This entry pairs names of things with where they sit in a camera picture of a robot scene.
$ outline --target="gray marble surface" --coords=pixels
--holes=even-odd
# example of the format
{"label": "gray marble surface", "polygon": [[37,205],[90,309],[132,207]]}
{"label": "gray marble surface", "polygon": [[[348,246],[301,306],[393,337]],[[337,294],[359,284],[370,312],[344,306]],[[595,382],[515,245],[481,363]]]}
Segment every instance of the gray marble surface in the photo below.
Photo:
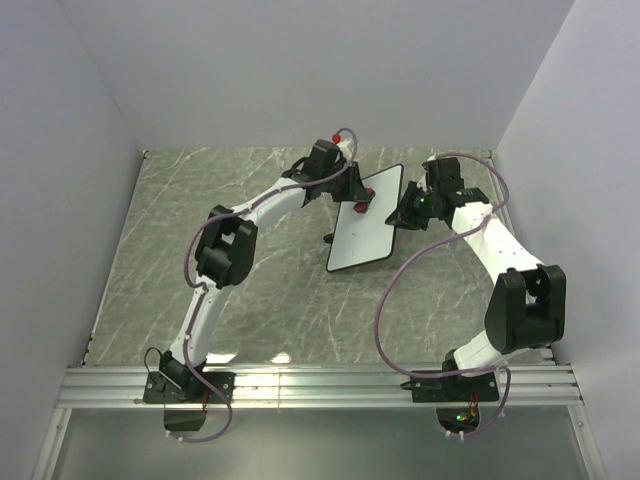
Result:
{"label": "gray marble surface", "polygon": [[[201,148],[155,150],[144,161],[104,297],[87,364],[139,365],[144,351],[169,347],[191,291],[182,278],[187,242],[209,210],[242,203],[268,188],[309,149]],[[404,182],[422,175],[432,149],[361,148],[364,175],[396,163]],[[467,186],[495,199],[488,172],[462,161]],[[420,247],[451,235],[434,221],[426,232],[397,233],[394,255],[344,272],[325,271],[338,205],[310,203],[261,232],[251,275],[231,295],[211,352],[233,362],[379,361],[373,314],[395,270]],[[383,314],[381,337],[391,358],[440,362],[482,329],[492,284],[466,243],[449,244],[418,261],[400,279]],[[540,361],[537,352],[515,363]]]}

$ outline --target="purple cable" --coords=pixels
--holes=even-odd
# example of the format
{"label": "purple cable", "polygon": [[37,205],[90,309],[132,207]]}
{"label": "purple cable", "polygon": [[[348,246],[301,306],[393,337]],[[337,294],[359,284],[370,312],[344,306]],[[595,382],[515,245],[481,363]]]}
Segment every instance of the purple cable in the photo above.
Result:
{"label": "purple cable", "polygon": [[191,280],[191,277],[189,276],[189,259],[191,258],[191,252],[193,251],[193,247],[194,247],[196,241],[200,237],[200,234],[208,226],[213,225],[214,223],[219,222],[221,220],[225,220],[227,218],[235,218],[235,217],[239,217],[240,215],[244,215],[245,213],[248,213],[248,212],[254,210],[256,207],[258,207],[260,204],[262,204],[265,200],[268,200],[269,198],[273,197],[274,195],[277,195],[277,194],[279,194],[281,192],[285,192],[287,190],[293,190],[293,189],[296,189],[296,188],[315,187],[317,185],[322,185],[323,183],[330,182],[334,178],[338,178],[340,175],[342,175],[349,168],[349,166],[353,162],[353,159],[356,157],[356,153],[358,152],[358,137],[356,136],[356,133],[353,130],[351,130],[350,128],[347,128],[347,127],[343,127],[343,128],[338,129],[338,131],[336,133],[342,133],[342,132],[347,132],[348,134],[351,135],[351,138],[353,139],[353,152],[351,154],[351,158],[348,159],[345,162],[344,166],[340,170],[338,170],[337,172],[335,172],[332,175],[329,175],[326,178],[321,178],[320,180],[315,180],[313,182],[306,182],[306,183],[298,183],[296,185],[287,185],[287,186],[282,187],[280,189],[271,190],[271,191],[265,193],[264,195],[262,195],[255,202],[253,202],[250,207],[245,208],[244,210],[240,210],[238,212],[232,212],[232,213],[224,213],[224,214],[221,214],[221,215],[216,215],[215,217],[211,217],[206,222],[204,222],[202,225],[200,225],[200,227],[198,228],[196,233],[193,235],[193,237],[189,241],[189,245],[187,246],[187,253],[184,256],[184,264],[183,264],[184,279],[186,280],[187,285],[189,285],[191,288],[193,288],[193,289],[202,288],[202,290],[203,290],[202,293],[203,294],[200,295],[200,297],[198,298],[198,301],[196,302],[196,306],[193,309],[193,313],[191,314],[191,319],[189,320],[189,324],[187,325],[187,328],[185,330],[185,340],[184,340],[184,342],[182,344],[182,354],[184,355],[184,360],[185,360],[185,363],[186,363],[187,368],[189,369],[189,371],[193,374],[194,377],[196,377],[198,380],[200,380],[200,382],[205,387],[207,387],[209,390],[211,390],[211,392],[213,392],[217,397],[219,397],[222,400],[222,402],[227,407],[227,411],[229,412],[229,416],[227,417],[227,421],[222,426],[222,428],[220,428],[220,430],[218,430],[217,432],[215,432],[215,433],[213,433],[213,434],[211,434],[209,436],[201,437],[201,438],[193,438],[193,437],[183,437],[182,435],[178,435],[177,433],[171,433],[171,436],[173,438],[176,438],[179,441],[186,442],[186,443],[203,443],[203,442],[208,442],[208,441],[211,441],[211,440],[215,440],[216,438],[221,437],[224,434],[224,432],[227,431],[227,429],[231,425],[231,421],[233,420],[233,408],[231,407],[231,402],[229,401],[229,399],[226,397],[226,395],[224,393],[222,393],[218,388],[216,388],[214,385],[212,385],[210,382],[208,382],[207,379],[204,378],[195,369],[193,363],[191,362],[191,359],[189,358],[189,340],[188,340],[188,338],[191,335],[191,331],[193,330],[193,327],[195,325],[196,318],[198,317],[198,313],[200,312],[200,308],[202,307],[202,304],[204,303],[205,295],[209,291],[209,288],[207,287],[207,284],[205,282],[196,283],[193,280]]}
{"label": "purple cable", "polygon": [[[470,158],[471,160],[475,160],[476,162],[481,163],[482,165],[484,165],[485,167],[487,167],[489,169],[489,171],[497,178],[498,182],[500,183],[500,185],[502,186],[502,190],[504,193],[504,199],[496,204],[493,208],[492,208],[492,213],[496,212],[498,209],[504,207],[507,202],[509,201],[509,187],[507,186],[507,183],[505,182],[504,178],[502,177],[502,175],[500,175],[500,172],[498,172],[493,165],[491,165],[489,162],[487,162],[485,159],[483,159],[482,157],[479,157],[477,155],[473,155],[470,153],[457,153],[457,152],[445,152],[445,153],[441,153],[440,155],[436,155],[436,160],[439,158],[444,158],[444,157],[464,157],[464,158]],[[486,430],[487,428],[489,428],[498,418],[498,416],[500,415],[500,413],[502,413],[502,411],[504,410],[504,406],[507,402],[507,397],[509,396],[509,390],[511,389],[511,370],[509,369],[509,367],[507,367],[506,365],[501,365],[499,367],[477,367],[477,368],[466,368],[466,369],[462,369],[462,370],[451,370],[451,371],[447,371],[447,372],[437,372],[437,373],[415,373],[415,372],[410,372],[409,370],[405,370],[404,368],[396,365],[395,363],[393,363],[393,361],[387,356],[386,353],[384,353],[384,350],[382,348],[382,343],[380,342],[380,317],[382,315],[382,309],[384,307],[384,304],[387,300],[387,297],[389,296],[389,294],[391,293],[391,290],[393,289],[394,285],[396,284],[396,282],[398,281],[398,279],[400,278],[400,276],[404,273],[404,271],[409,268],[409,266],[416,261],[418,258],[420,258],[422,255],[424,255],[425,253],[441,247],[442,245],[446,245],[448,243],[451,242],[455,242],[456,240],[460,240],[462,238],[468,237],[470,235],[473,235],[474,233],[479,232],[480,230],[482,230],[484,227],[487,226],[487,223],[489,223],[489,216],[486,216],[482,222],[480,223],[480,225],[478,225],[475,228],[472,228],[471,230],[468,230],[466,232],[462,232],[462,233],[458,233],[456,235],[453,235],[450,238],[445,238],[442,240],[438,240],[437,242],[434,242],[430,245],[427,245],[424,248],[421,248],[420,250],[418,250],[416,253],[414,253],[413,255],[411,255],[411,257],[409,257],[409,259],[404,262],[402,264],[402,266],[398,269],[398,271],[393,275],[393,277],[391,278],[391,281],[389,282],[389,285],[387,285],[387,288],[385,288],[382,297],[380,298],[380,302],[378,303],[378,307],[376,308],[376,314],[375,314],[375,319],[373,321],[373,339],[376,345],[376,349],[378,350],[378,353],[380,354],[380,358],[382,358],[382,360],[384,361],[384,363],[386,363],[391,369],[395,370],[398,373],[401,373],[402,375],[407,375],[410,378],[425,378],[425,379],[431,379],[431,378],[445,378],[445,377],[452,377],[455,375],[461,375],[461,374],[465,374],[465,373],[478,373],[478,372],[491,372],[494,370],[504,370],[507,374],[507,381],[505,383],[505,387],[504,387],[504,394],[502,395],[502,400],[500,401],[500,404],[498,405],[498,409],[495,411],[495,413],[492,415],[492,417],[484,424],[481,425],[479,428],[477,428],[475,431],[470,432],[465,434],[465,437],[472,437],[474,435],[477,435],[481,432],[483,432],[484,430]]]}

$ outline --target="purple wire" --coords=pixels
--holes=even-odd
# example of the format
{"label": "purple wire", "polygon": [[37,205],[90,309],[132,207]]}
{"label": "purple wire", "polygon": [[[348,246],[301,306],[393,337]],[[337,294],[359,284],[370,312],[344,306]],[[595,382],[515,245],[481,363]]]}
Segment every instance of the purple wire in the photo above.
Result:
{"label": "purple wire", "polygon": [[[439,155],[436,155],[435,158],[437,160],[439,158],[445,158],[445,157],[470,158],[471,160],[475,160],[476,162],[479,162],[482,165],[484,165],[485,167],[487,167],[489,169],[489,171],[498,179],[498,182],[502,186],[502,190],[503,190],[503,194],[504,194],[504,199],[500,203],[496,204],[492,208],[492,213],[496,212],[498,209],[504,207],[507,204],[507,202],[509,201],[509,187],[507,186],[507,183],[505,182],[505,180],[502,177],[502,175],[500,175],[500,172],[498,172],[494,168],[493,165],[491,165],[489,162],[487,162],[482,157],[479,157],[477,155],[473,155],[473,154],[470,154],[470,153],[445,152],[445,153],[441,153]],[[483,432],[487,428],[489,428],[497,420],[497,418],[500,416],[500,413],[504,410],[504,406],[507,403],[507,397],[509,396],[509,391],[511,389],[511,370],[509,369],[509,367],[507,367],[506,365],[501,365],[499,367],[465,368],[465,369],[462,369],[462,370],[451,370],[451,371],[447,371],[447,372],[434,372],[434,373],[415,373],[415,372],[410,372],[409,370],[405,370],[404,368],[402,368],[402,367],[398,366],[397,364],[395,364],[387,356],[387,354],[384,352],[384,350],[382,348],[382,343],[380,341],[380,317],[382,315],[382,309],[384,308],[384,304],[387,301],[387,297],[391,293],[391,290],[393,289],[394,285],[396,284],[396,282],[398,281],[400,276],[405,272],[405,270],[407,268],[409,268],[409,266],[414,261],[416,261],[422,255],[424,255],[427,252],[430,252],[431,250],[433,250],[435,248],[441,247],[442,245],[446,245],[446,244],[451,243],[451,242],[455,242],[456,240],[460,240],[462,238],[468,237],[470,235],[473,235],[474,233],[479,232],[480,230],[482,230],[484,227],[487,226],[487,223],[489,222],[489,219],[490,219],[490,216],[486,216],[482,220],[480,225],[478,225],[477,227],[472,228],[471,230],[468,230],[466,232],[462,232],[462,233],[458,233],[456,235],[453,235],[450,238],[445,238],[445,239],[442,239],[442,240],[438,240],[437,242],[434,242],[434,243],[432,243],[430,245],[427,245],[426,247],[421,248],[420,250],[415,252],[413,255],[411,255],[409,257],[409,259],[406,262],[404,262],[402,264],[402,266],[398,269],[398,271],[393,275],[393,277],[391,278],[391,281],[389,282],[389,284],[385,288],[384,292],[382,293],[382,297],[380,298],[380,302],[378,303],[378,306],[376,308],[375,319],[373,321],[373,339],[374,339],[374,342],[375,342],[375,345],[376,345],[376,349],[378,350],[378,353],[380,354],[380,358],[382,358],[384,363],[386,363],[391,369],[395,370],[398,373],[401,373],[402,375],[407,375],[410,378],[432,379],[432,378],[452,377],[452,376],[466,374],[466,373],[491,372],[491,371],[494,371],[494,370],[504,370],[506,372],[507,381],[505,383],[504,394],[502,395],[502,399],[500,401],[500,404],[498,405],[498,409],[495,411],[495,413],[492,415],[492,417],[484,425],[481,425],[479,428],[477,428],[473,432],[465,434],[464,435],[465,437],[472,437],[474,435],[477,435],[477,434]]]}
{"label": "purple wire", "polygon": [[226,397],[226,395],[221,392],[218,388],[216,388],[214,385],[212,385],[210,382],[207,381],[206,378],[204,378],[196,369],[195,366],[193,365],[193,362],[191,362],[191,359],[189,358],[189,336],[191,335],[191,331],[193,330],[193,327],[196,323],[196,318],[198,317],[198,313],[200,312],[200,308],[202,307],[202,304],[204,303],[204,298],[205,295],[207,294],[207,292],[209,291],[209,287],[207,287],[207,284],[205,282],[200,282],[200,283],[196,283],[193,280],[191,280],[191,277],[189,275],[189,259],[191,258],[191,252],[193,251],[193,247],[196,243],[196,241],[198,240],[198,238],[200,237],[200,234],[204,231],[205,228],[209,227],[210,225],[213,225],[214,223],[220,222],[222,220],[225,220],[227,218],[235,218],[235,217],[239,217],[240,215],[244,215],[245,213],[248,213],[252,210],[254,210],[256,207],[258,207],[260,204],[262,204],[265,200],[268,200],[269,198],[273,197],[274,195],[277,195],[281,192],[285,192],[287,190],[293,190],[296,188],[308,188],[308,187],[315,187],[317,185],[322,185],[323,183],[327,183],[330,182],[331,180],[338,178],[340,175],[342,175],[344,172],[347,171],[347,169],[349,168],[349,166],[351,165],[351,163],[353,162],[353,159],[356,157],[356,153],[358,152],[358,137],[356,135],[356,133],[351,130],[350,128],[347,127],[343,127],[338,129],[338,131],[336,133],[342,133],[342,132],[347,132],[348,134],[351,135],[351,138],[353,139],[353,152],[351,153],[351,158],[348,159],[344,166],[338,170],[337,172],[335,172],[332,175],[329,175],[326,178],[321,178],[320,180],[314,180],[313,182],[306,182],[306,183],[298,183],[296,185],[287,185],[285,187],[282,188],[276,188],[274,190],[271,190],[267,193],[265,193],[264,195],[262,195],[261,197],[259,197],[255,202],[253,202],[250,207],[245,208],[244,210],[240,210],[237,212],[232,212],[232,213],[224,213],[221,215],[216,215],[214,217],[209,218],[206,222],[204,222],[202,225],[200,225],[200,227],[198,228],[198,230],[196,230],[196,233],[193,235],[193,237],[191,237],[191,240],[189,241],[189,245],[187,246],[187,252],[184,256],[184,263],[183,263],[183,274],[184,274],[184,279],[187,282],[187,285],[189,285],[191,288],[196,289],[196,288],[202,288],[203,290],[203,294],[200,295],[200,297],[198,298],[198,301],[196,302],[196,306],[193,309],[193,313],[191,314],[191,318],[189,319],[189,324],[187,325],[187,328],[185,330],[185,340],[182,344],[182,354],[184,355],[184,360],[185,363],[187,365],[187,368],[189,369],[189,371],[193,374],[194,377],[196,377],[198,380],[200,380],[200,382],[207,387],[209,390],[211,390],[211,392],[213,392],[218,398],[220,398],[222,400],[222,402],[225,404],[225,406],[227,407],[227,411],[229,412],[229,415],[227,417],[227,421],[226,423],[222,426],[222,428],[220,428],[220,430],[218,430],[217,432],[206,436],[206,437],[200,437],[200,438],[194,438],[194,437],[183,437],[182,435],[178,435],[177,433],[171,433],[171,436],[173,438],[176,438],[178,440],[180,440],[181,442],[186,442],[186,443],[204,443],[204,442],[209,442],[211,440],[215,440],[216,438],[221,437],[229,428],[229,426],[231,425],[231,421],[233,420],[233,408],[231,407],[231,402],[229,401],[229,399]]}

